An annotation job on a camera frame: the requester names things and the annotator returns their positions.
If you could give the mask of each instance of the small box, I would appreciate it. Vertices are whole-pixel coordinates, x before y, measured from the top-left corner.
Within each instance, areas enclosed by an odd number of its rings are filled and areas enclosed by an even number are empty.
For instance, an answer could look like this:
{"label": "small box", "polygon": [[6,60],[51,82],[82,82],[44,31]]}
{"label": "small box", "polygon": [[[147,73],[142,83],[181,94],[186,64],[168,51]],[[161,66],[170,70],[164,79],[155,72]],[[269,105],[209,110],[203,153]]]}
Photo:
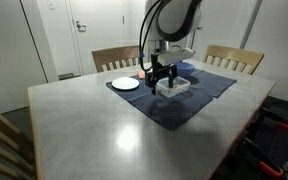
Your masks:
{"label": "small box", "polygon": [[161,79],[156,84],[156,91],[163,96],[172,97],[186,92],[191,82],[178,76],[174,78],[173,84],[173,88],[170,88],[168,78]]}

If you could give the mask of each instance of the door handle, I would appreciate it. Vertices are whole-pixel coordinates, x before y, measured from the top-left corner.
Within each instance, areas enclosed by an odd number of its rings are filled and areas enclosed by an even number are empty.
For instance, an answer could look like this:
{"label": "door handle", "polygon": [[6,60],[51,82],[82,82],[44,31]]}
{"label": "door handle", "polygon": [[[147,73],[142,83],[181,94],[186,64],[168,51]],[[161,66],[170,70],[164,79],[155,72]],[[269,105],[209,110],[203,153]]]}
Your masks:
{"label": "door handle", "polygon": [[79,21],[76,21],[76,27],[78,28],[79,32],[85,32],[86,31],[86,25],[85,24],[80,24]]}

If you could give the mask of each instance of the table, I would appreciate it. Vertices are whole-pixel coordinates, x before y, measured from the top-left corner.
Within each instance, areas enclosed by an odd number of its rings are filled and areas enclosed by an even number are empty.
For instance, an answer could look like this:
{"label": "table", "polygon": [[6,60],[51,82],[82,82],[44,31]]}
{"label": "table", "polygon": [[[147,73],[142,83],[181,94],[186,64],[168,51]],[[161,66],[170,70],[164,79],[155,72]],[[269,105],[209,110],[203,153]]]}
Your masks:
{"label": "table", "polygon": [[139,66],[30,87],[40,179],[208,179],[275,82],[188,60],[237,79],[186,124],[169,131],[105,86]]}

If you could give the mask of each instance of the blue cloth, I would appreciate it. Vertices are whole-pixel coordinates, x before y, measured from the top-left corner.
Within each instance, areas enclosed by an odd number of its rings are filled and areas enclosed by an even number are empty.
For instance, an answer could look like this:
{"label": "blue cloth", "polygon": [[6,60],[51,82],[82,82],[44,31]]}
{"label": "blue cloth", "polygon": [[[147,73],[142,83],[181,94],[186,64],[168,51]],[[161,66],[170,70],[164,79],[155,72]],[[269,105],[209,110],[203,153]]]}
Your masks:
{"label": "blue cloth", "polygon": [[191,82],[188,90],[171,98],[153,95],[144,80],[139,80],[139,87],[130,91],[117,90],[112,82],[106,83],[106,86],[156,123],[166,129],[176,130],[211,102],[213,97],[219,97],[236,82],[197,69],[187,79]]}

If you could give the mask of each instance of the wooden chair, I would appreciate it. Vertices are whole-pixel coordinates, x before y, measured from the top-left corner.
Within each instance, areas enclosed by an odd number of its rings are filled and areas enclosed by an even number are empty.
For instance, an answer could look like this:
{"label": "wooden chair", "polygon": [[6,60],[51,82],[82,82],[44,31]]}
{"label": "wooden chair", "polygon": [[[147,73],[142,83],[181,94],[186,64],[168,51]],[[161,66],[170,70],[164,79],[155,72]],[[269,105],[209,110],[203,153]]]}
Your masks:
{"label": "wooden chair", "polygon": [[264,54],[225,46],[209,45],[203,60],[204,63],[207,62],[208,57],[211,57],[210,64],[212,65],[214,65],[215,61],[217,61],[216,65],[221,67],[225,63],[224,68],[228,68],[232,62],[231,69],[239,72],[243,72],[245,67],[249,65],[250,69],[247,74],[252,75],[262,61]]}
{"label": "wooden chair", "polygon": [[119,62],[120,68],[123,68],[124,66],[123,61],[127,67],[129,67],[130,64],[136,65],[139,63],[138,61],[136,61],[136,59],[139,57],[138,46],[125,46],[95,50],[92,51],[92,55],[97,72],[104,71],[103,65],[105,65],[106,69],[109,71],[111,70],[111,65],[113,66],[113,69],[117,69],[117,62]]}
{"label": "wooden chair", "polygon": [[36,179],[33,142],[1,115],[0,175],[11,179]]}

